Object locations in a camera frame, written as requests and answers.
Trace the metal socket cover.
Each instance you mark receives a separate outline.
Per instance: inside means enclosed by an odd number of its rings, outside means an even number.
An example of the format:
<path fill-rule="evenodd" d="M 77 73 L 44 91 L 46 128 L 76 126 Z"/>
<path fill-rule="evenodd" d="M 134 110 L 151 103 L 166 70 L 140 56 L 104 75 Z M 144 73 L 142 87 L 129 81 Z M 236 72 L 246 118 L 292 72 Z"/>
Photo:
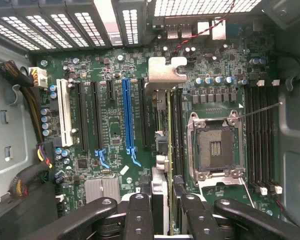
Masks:
<path fill-rule="evenodd" d="M 243 185 L 244 180 L 240 178 L 232 178 L 232 177 L 213 177 L 207 178 L 204 181 L 198 181 L 199 192 L 203 195 L 203 188 L 215 187 L 218 183 L 222 183 L 226 186 L 229 185 Z"/>

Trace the silver chipset heatsink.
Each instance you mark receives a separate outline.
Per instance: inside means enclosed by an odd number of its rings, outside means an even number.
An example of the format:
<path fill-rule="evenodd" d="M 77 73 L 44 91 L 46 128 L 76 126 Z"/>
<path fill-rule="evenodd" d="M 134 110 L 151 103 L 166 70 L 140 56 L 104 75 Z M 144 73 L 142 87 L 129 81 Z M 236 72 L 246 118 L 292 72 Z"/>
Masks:
<path fill-rule="evenodd" d="M 84 190 L 87 204 L 101 197 L 112 198 L 118 204 L 121 202 L 118 177 L 88 179 L 84 183 Z"/>

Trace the thin metal locking lever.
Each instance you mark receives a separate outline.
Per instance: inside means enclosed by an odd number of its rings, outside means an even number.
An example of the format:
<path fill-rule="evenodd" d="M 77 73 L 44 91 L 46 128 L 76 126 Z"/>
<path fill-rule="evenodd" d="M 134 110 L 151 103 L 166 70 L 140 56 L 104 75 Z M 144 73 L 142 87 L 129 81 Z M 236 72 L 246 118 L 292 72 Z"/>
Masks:
<path fill-rule="evenodd" d="M 244 186 L 244 189 L 245 189 L 246 195 L 249 199 L 250 205 L 255 209 L 254 201 L 249 193 L 249 190 L 248 190 L 245 180 L 243 179 L 243 177 L 241 177 L 240 180 L 242 182 L 242 185 Z"/>
<path fill-rule="evenodd" d="M 257 114 L 257 113 L 261 113 L 263 111 L 267 111 L 267 110 L 270 110 L 272 108 L 275 108 L 275 107 L 278 107 L 278 106 L 281 106 L 283 105 L 283 102 L 278 102 L 278 103 L 275 103 L 273 105 L 270 105 L 270 106 L 266 106 L 266 107 L 263 107 L 261 109 L 258 109 L 258 110 L 255 110 L 255 111 L 252 111 L 252 112 L 249 112 L 249 113 L 246 113 L 244 115 L 240 115 L 240 116 L 235 116 L 233 117 L 233 119 L 242 119 L 242 118 L 246 118 L 246 117 L 249 117 L 249 116 L 252 116 L 254 114 Z"/>

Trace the CPU socket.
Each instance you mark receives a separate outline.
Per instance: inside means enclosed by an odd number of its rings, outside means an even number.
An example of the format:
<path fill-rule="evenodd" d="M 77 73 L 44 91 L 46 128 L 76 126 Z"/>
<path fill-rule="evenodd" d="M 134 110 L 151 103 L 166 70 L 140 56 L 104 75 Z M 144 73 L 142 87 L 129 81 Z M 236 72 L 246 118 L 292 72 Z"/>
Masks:
<path fill-rule="evenodd" d="M 202 118 L 191 112 L 186 125 L 189 175 L 198 181 L 215 177 L 243 178 L 243 127 L 238 111 L 228 116 Z"/>

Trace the green motherboard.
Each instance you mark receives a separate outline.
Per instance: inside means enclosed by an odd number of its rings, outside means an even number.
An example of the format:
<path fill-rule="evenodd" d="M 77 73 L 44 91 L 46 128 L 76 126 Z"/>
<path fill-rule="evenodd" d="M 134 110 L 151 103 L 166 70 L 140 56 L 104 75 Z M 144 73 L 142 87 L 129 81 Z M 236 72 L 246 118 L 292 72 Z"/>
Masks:
<path fill-rule="evenodd" d="M 280 81 L 275 73 L 274 27 L 266 24 L 262 30 L 254 31 L 251 24 L 230 24 L 226 27 L 227 39 L 222 41 L 204 38 L 202 42 L 186 45 L 179 56 L 186 59 L 186 65 L 179 66 L 177 72 L 186 76 L 186 81 L 175 90 L 175 122 L 178 124 L 176 91 L 182 89 L 182 129 L 184 189 L 191 194 L 200 194 L 189 174 L 187 123 L 191 112 L 201 118 L 227 117 L 231 110 L 239 116 L 245 115 L 244 87 L 249 88 L 249 105 L 252 110 L 252 88 L 257 88 L 258 110 L 260 108 L 260 88 L 265 87 L 266 106 L 277 102 Z M 158 37 L 151 45 L 142 48 L 102 50 L 90 53 L 65 53 L 48 55 L 41 66 L 48 76 L 48 90 L 41 92 L 41 129 L 45 142 L 38 148 L 40 155 L 47 154 L 55 164 L 54 182 L 56 193 L 61 195 L 58 214 L 64 216 L 86 205 L 85 181 L 118 178 L 121 201 L 127 194 L 138 193 L 150 182 L 155 165 L 155 120 L 152 97 L 146 93 L 149 76 L 149 59 L 164 57 L 170 63 L 174 43 L 165 37 Z M 122 79 L 130 81 L 130 96 L 136 158 L 141 167 L 133 164 L 126 152 L 126 131 L 123 108 Z M 141 136 L 138 79 L 145 81 L 147 102 L 149 147 L 143 147 Z M 62 147 L 57 79 L 68 81 L 73 145 Z M 106 80 L 113 80 L 115 99 L 108 100 Z M 81 151 L 78 124 L 76 83 L 83 83 L 87 113 L 88 151 Z M 91 82 L 98 82 L 103 128 L 103 144 L 106 149 L 105 162 L 110 169 L 101 166 L 95 156 L 95 136 L 92 112 Z M 250 152 L 253 164 L 253 188 L 248 187 L 246 120 L 242 121 L 244 176 L 254 206 L 268 215 L 279 218 L 280 209 L 275 196 L 282 192 L 278 182 L 278 111 L 266 110 L 266 186 L 262 185 L 261 117 L 258 117 L 259 190 L 255 191 L 254 133 L 253 119 L 250 119 Z M 230 197 L 248 205 L 243 185 L 204 187 L 203 196 L 209 203 L 220 197 Z"/>

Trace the long black expansion slot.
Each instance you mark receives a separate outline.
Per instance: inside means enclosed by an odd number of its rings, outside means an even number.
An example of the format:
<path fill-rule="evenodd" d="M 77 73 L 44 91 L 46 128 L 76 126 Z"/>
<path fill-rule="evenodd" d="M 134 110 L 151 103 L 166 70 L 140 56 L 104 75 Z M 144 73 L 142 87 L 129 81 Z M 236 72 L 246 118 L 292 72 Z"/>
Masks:
<path fill-rule="evenodd" d="M 141 141 L 144 148 L 149 147 L 149 131 L 148 131 L 148 111 L 147 98 L 145 94 L 145 79 L 138 79 L 138 97 L 139 97 L 139 114 L 140 114 L 140 132 Z"/>
<path fill-rule="evenodd" d="M 82 152 L 89 150 L 88 129 L 87 129 L 87 109 L 85 99 L 85 89 L 82 82 L 75 83 L 77 101 L 77 121 L 79 125 L 80 149 Z"/>
<path fill-rule="evenodd" d="M 91 82 L 91 103 L 93 113 L 93 132 L 95 138 L 95 156 L 99 158 L 100 164 L 105 169 L 110 169 L 109 164 L 106 163 L 106 148 L 103 141 L 103 123 L 102 111 L 99 95 L 99 84 L 96 81 Z"/>

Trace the blue expansion slot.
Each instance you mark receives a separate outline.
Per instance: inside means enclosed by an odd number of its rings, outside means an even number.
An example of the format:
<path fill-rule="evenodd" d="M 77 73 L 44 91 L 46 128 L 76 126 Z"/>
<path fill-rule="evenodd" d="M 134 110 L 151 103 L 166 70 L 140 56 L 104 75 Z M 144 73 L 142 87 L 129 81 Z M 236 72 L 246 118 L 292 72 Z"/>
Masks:
<path fill-rule="evenodd" d="M 133 164 L 141 167 L 141 163 L 137 160 L 136 146 L 134 143 L 130 80 L 128 78 L 122 79 L 121 85 L 123 97 L 126 154 L 130 155 Z"/>

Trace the open grey PC case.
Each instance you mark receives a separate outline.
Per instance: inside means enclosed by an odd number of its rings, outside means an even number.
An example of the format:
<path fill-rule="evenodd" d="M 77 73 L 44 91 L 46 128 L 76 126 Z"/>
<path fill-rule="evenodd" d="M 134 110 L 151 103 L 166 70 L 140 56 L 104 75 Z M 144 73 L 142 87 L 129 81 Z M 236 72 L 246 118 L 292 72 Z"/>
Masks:
<path fill-rule="evenodd" d="M 41 62 L 46 56 L 144 48 L 158 37 L 172 41 L 172 58 L 181 58 L 187 45 L 203 39 L 225 41 L 226 27 L 239 24 L 252 25 L 254 31 L 274 27 L 274 70 L 280 81 L 276 103 L 283 102 L 273 108 L 282 192 L 275 196 L 280 217 L 266 214 L 300 227 L 300 0 L 0 0 L 0 43 L 30 61 L 27 68 L 17 67 L 13 60 L 1 62 L 0 75 L 24 103 L 36 137 L 34 163 L 14 176 L 0 203 L 52 183 L 57 220 L 74 212 L 59 215 L 62 197 L 56 192 L 56 166 L 46 153 L 38 153 L 45 142 L 41 93 L 48 89 L 34 87 L 28 68 L 44 70 Z M 172 234 L 156 235 L 155 240 L 193 239 L 174 223 Z"/>

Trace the white expansion slot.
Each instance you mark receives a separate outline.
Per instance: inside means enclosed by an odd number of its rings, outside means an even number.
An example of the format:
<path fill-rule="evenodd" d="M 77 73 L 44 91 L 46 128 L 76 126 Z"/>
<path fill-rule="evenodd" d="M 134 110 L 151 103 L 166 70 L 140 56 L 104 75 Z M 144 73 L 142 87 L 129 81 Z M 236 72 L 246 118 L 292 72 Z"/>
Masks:
<path fill-rule="evenodd" d="M 70 106 L 70 93 L 68 90 L 68 81 L 66 79 L 57 79 L 57 100 L 59 110 L 60 134 L 62 147 L 73 145 L 72 137 L 72 119 Z"/>

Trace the short black expansion slot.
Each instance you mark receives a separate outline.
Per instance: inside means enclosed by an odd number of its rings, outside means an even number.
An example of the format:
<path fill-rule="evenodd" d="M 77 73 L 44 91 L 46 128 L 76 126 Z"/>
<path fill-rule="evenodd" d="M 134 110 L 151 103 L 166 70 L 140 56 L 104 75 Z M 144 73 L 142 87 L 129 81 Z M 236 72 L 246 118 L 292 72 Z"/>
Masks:
<path fill-rule="evenodd" d="M 106 80 L 106 91 L 108 100 L 113 101 L 115 99 L 115 87 L 113 80 Z"/>

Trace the grey power supply with labels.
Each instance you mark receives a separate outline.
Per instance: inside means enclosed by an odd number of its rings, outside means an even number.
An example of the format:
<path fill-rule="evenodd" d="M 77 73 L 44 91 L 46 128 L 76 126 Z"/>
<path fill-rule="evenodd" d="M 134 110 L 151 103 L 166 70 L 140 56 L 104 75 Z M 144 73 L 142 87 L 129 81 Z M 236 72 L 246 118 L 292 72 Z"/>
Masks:
<path fill-rule="evenodd" d="M 0 63 L 13 60 L 18 68 L 31 63 L 23 52 L 0 42 Z M 25 104 L 16 99 L 12 85 L 0 75 L 0 198 L 11 180 L 35 162 L 36 135 Z"/>

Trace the white power connector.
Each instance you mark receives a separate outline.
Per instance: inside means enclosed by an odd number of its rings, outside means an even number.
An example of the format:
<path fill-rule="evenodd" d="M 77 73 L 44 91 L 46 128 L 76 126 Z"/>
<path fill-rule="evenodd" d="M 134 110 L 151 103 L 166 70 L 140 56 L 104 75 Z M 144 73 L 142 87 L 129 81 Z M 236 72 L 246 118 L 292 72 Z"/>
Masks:
<path fill-rule="evenodd" d="M 48 77 L 47 71 L 39 67 L 29 67 L 29 76 L 33 79 L 33 85 L 35 88 L 48 89 Z"/>

